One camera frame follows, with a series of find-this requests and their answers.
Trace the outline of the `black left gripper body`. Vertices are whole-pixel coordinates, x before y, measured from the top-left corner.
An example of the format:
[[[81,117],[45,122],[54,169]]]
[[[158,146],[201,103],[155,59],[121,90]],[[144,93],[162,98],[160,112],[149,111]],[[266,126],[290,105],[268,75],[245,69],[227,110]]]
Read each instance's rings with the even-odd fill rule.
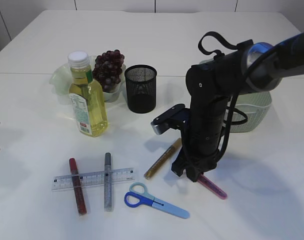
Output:
[[[182,147],[171,166],[177,176],[188,166],[203,168],[204,173],[217,167],[229,140],[231,119],[224,123],[229,100],[217,97],[208,104],[191,100],[187,130],[181,132]]]

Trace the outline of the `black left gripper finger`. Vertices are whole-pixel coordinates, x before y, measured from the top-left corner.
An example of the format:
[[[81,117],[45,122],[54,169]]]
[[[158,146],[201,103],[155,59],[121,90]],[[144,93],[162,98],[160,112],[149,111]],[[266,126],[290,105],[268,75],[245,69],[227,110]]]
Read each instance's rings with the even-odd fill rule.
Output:
[[[204,169],[202,167],[187,166],[185,168],[185,173],[192,182],[196,182],[199,179],[199,176],[204,173]]]

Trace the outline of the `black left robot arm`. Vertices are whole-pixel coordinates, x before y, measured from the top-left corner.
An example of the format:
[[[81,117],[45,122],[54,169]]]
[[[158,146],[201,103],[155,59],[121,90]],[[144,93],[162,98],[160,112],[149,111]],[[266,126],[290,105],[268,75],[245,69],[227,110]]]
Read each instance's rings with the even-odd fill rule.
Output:
[[[172,171],[196,182],[199,176],[217,167],[228,146],[237,99],[274,90],[283,78],[304,75],[304,32],[276,45],[247,40],[231,45],[212,34],[232,50],[216,50],[212,61],[192,65],[185,80],[190,106],[181,106],[182,147]]]

